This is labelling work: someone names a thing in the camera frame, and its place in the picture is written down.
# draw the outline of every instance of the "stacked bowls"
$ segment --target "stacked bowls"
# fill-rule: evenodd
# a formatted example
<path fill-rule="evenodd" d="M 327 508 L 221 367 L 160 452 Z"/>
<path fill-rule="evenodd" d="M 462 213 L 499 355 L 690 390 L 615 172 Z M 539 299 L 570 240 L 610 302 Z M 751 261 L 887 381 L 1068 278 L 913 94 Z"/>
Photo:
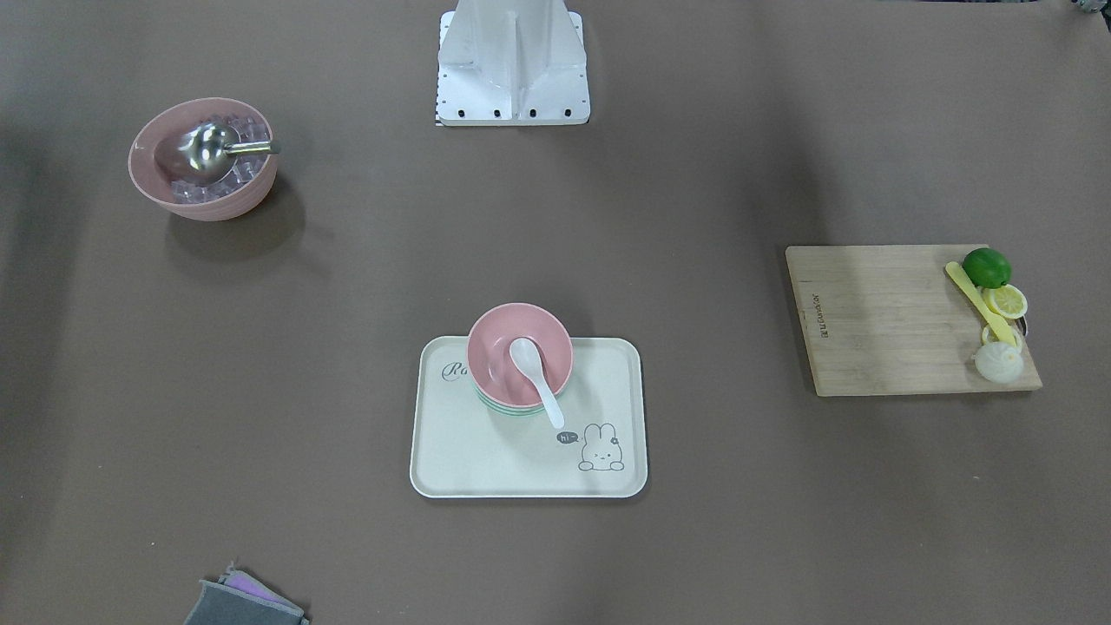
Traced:
<path fill-rule="evenodd" d="M 544 380 L 559 395 L 571 379 L 574 352 L 563 324 L 532 303 L 512 302 L 479 317 L 467 336 L 467 369 L 479 400 L 491 411 L 526 417 L 543 411 L 540 395 L 509 357 L 509 344 L 524 337 L 537 345 Z"/>

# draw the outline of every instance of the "bowl rim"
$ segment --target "bowl rim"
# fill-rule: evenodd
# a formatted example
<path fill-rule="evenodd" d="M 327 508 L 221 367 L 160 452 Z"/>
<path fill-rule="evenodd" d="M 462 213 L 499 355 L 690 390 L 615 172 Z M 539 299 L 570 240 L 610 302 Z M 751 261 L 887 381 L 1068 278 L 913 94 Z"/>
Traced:
<path fill-rule="evenodd" d="M 189 105 L 192 105 L 192 104 L 198 104 L 198 103 L 201 103 L 201 102 L 213 102 L 213 103 L 216 103 L 216 102 L 230 102 L 232 104 L 241 105 L 241 107 L 243 107 L 246 109 L 249 109 L 251 111 L 251 114 L 258 115 L 259 120 L 263 124 L 266 124 L 267 132 L 270 134 L 270 139 L 271 140 L 274 139 L 274 131 L 273 131 L 273 127 L 270 125 L 270 120 L 268 120 L 266 118 L 266 115 L 262 114 L 262 112 L 259 111 L 259 109 L 252 107 L 251 104 L 249 104 L 249 103 L 247 103 L 247 102 L 244 102 L 242 100 L 237 100 L 234 98 L 224 98 L 224 97 L 220 97 L 220 95 L 211 95 L 211 97 L 206 97 L 206 98 L 194 98 L 192 100 L 187 100 L 184 102 L 180 102 L 180 103 L 173 104 L 172 107 L 163 110 L 162 112 L 156 114 L 149 121 L 147 121 L 147 123 L 143 124 L 142 129 L 140 129 L 139 132 L 136 133 L 134 138 L 131 140 L 130 147 L 128 148 L 128 175 L 131 178 L 131 183 L 134 185 L 134 188 L 138 189 L 139 192 L 142 193 L 147 199 L 153 201 L 154 203 L 161 205 L 162 208 L 166 208 L 167 210 L 169 210 L 171 212 L 181 214 L 182 216 L 191 216 L 191 215 L 197 214 L 197 213 L 201 213 L 201 214 L 206 214 L 207 215 L 207 214 L 209 214 L 208 211 L 216 211 L 216 210 L 224 209 L 224 204 L 232 203 L 231 202 L 232 198 L 236 198 L 236 195 L 240 194 L 241 191 L 244 191 L 248 188 L 254 185 L 256 180 L 262 179 L 263 178 L 263 175 L 262 175 L 263 171 L 266 171 L 270 167 L 274 167 L 274 162 L 273 162 L 273 155 L 274 154 L 268 153 L 268 154 L 266 154 L 266 159 L 262 161 L 262 167 L 259 168 L 259 173 L 256 174 L 254 178 L 252 178 L 251 180 L 249 180 L 246 184 L 243 184 L 242 187 L 240 187 L 240 188 L 236 189 L 234 191 L 228 193 L 227 195 L 223 195 L 223 196 L 220 196 L 220 198 L 216 198 L 216 199 L 212 199 L 212 200 L 208 200 L 208 201 L 203 201 L 203 202 L 200 202 L 200 203 L 182 203 L 182 202 L 176 202 L 176 201 L 168 201 L 168 200 L 154 196 L 147 189 L 144 189 L 143 185 L 140 184 L 139 181 L 136 179 L 136 173 L 134 173 L 136 152 L 138 150 L 139 139 L 143 135 L 143 133 L 147 132 L 147 130 L 151 127 L 151 124 L 153 124 L 154 122 L 157 122 L 160 118 L 162 118 L 162 117 L 164 117 L 164 115 L 167 115 L 167 114 L 169 114 L 169 113 L 171 113 L 171 112 L 173 112 L 173 111 L 176 111 L 178 109 L 181 109 L 181 108 L 184 108 L 184 107 L 189 107 Z M 177 210 L 178 206 L 189 206 L 189 208 L 187 208 L 184 210 L 184 212 L 189 212 L 190 214 L 183 214 L 182 212 L 179 212 Z"/>
<path fill-rule="evenodd" d="M 499 311 L 501 311 L 501 310 L 503 310 L 506 308 L 511 308 L 511 306 L 512 308 L 526 306 L 526 308 L 529 308 L 529 309 L 531 309 L 533 311 L 538 311 L 538 312 L 540 312 L 540 314 L 542 316 L 551 320 L 556 324 L 556 326 L 558 326 L 560 329 L 560 331 L 561 331 L 560 332 L 561 341 L 560 341 L 559 347 L 564 347 L 565 346 L 565 349 L 568 351 L 568 354 L 569 354 L 569 361 L 568 361 L 567 375 L 563 377 L 562 381 L 560 381 L 560 383 L 559 383 L 558 386 L 552 387 L 552 394 L 553 395 L 559 395 L 560 393 L 562 393 L 563 389 L 567 387 L 567 383 L 570 382 L 570 380 L 571 380 L 571 373 L 574 372 L 574 346 L 571 344 L 571 335 L 568 334 L 567 327 L 563 326 L 563 323 L 559 321 L 559 317 L 557 317 L 556 315 L 552 315 L 551 311 L 549 311 L 549 310 L 547 310 L 544 308 L 541 308 L 540 305 L 537 305 L 536 303 L 529 303 L 527 301 L 509 301 L 509 302 L 506 302 L 506 303 L 501 303 L 499 305 L 494 305 L 493 308 L 491 308 L 491 309 L 487 310 L 486 312 L 483 312 L 482 316 L 480 316 L 474 322 L 474 324 L 471 326 L 470 332 L 467 333 L 467 351 L 466 351 L 467 369 L 471 372 L 471 381 L 474 383 L 474 387 L 478 389 L 479 393 L 481 393 L 482 395 L 484 395 L 486 397 L 488 397 L 491 402 L 494 402 L 496 404 L 498 404 L 500 406 L 506 406 L 508 409 L 517 409 L 517 410 L 536 409 L 538 406 L 542 406 L 543 403 L 542 402 L 533 402 L 533 403 L 528 403 L 528 404 L 517 404 L 517 403 L 511 403 L 511 402 L 506 402 L 506 401 L 499 400 L 498 397 L 494 397 L 493 395 L 491 395 L 490 392 L 488 392 L 486 389 L 483 389 L 482 384 L 474 376 L 474 367 L 472 366 L 473 363 L 471 361 L 470 345 L 471 345 L 471 340 L 474 336 L 476 329 L 478 329 L 491 315 L 494 315 L 494 314 L 497 314 L 497 312 L 499 312 Z"/>

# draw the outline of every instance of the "brown tabletop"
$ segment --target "brown tabletop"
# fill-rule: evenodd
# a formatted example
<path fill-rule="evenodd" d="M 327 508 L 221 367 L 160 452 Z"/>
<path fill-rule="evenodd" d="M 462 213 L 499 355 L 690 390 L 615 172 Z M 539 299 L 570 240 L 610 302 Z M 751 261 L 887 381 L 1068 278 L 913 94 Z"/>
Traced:
<path fill-rule="evenodd" d="M 590 123 L 448 129 L 451 2 L 293 4 L 3 8 L 0 623 L 180 623 L 232 558 L 318 624 L 1111 622 L 1102 19 L 572 2 Z M 226 222 L 126 167 L 204 95 L 284 141 Z M 1042 390 L 815 395 L 788 245 L 974 241 Z M 421 349 L 514 300 L 639 350 L 639 495 L 410 485 Z"/>

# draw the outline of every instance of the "cutting board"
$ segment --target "cutting board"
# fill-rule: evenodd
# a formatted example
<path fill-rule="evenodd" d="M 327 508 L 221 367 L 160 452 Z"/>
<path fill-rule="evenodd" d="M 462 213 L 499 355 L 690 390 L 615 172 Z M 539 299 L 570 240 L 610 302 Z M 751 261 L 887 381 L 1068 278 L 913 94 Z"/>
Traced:
<path fill-rule="evenodd" d="M 988 382 L 972 355 L 987 325 L 945 274 L 982 243 L 794 245 L 787 265 L 822 397 L 1041 389 L 1030 355 L 1018 382 Z M 1037 306 L 1031 300 L 1031 309 Z"/>

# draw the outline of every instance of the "spoon handle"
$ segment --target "spoon handle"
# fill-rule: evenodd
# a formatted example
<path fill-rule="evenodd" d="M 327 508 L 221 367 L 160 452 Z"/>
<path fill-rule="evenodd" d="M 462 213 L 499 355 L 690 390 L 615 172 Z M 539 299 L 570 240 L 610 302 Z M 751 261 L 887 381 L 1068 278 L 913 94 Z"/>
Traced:
<path fill-rule="evenodd" d="M 544 404 L 544 412 L 548 413 L 548 420 L 552 423 L 552 427 L 561 429 L 563 427 L 563 411 L 559 407 L 559 402 L 556 401 L 556 396 L 552 395 L 550 389 L 548 389 L 548 383 L 540 381 L 540 384 L 536 385 L 537 393 L 540 394 L 540 401 Z"/>
<path fill-rule="evenodd" d="M 276 154 L 281 151 L 278 141 L 249 141 L 232 143 L 223 149 L 229 154 Z"/>
<path fill-rule="evenodd" d="M 945 272 L 949 273 L 949 276 L 957 283 L 957 286 L 961 289 L 964 296 L 969 298 L 972 305 L 975 305 L 975 309 L 980 311 L 980 316 L 982 316 L 984 321 L 988 322 L 988 325 L 991 326 L 991 332 L 995 335 L 995 339 L 1010 345 L 1011 347 L 1018 347 L 1014 342 L 1014 334 L 1011 333 L 1010 326 L 1007 325 L 1007 322 L 1004 322 L 1002 317 L 995 315 L 994 312 L 988 309 L 988 304 L 983 302 L 983 296 L 981 296 L 975 290 L 975 284 L 973 284 L 972 280 L 969 279 L 968 273 L 964 272 L 964 268 L 961 266 L 960 262 L 952 261 L 947 263 Z"/>

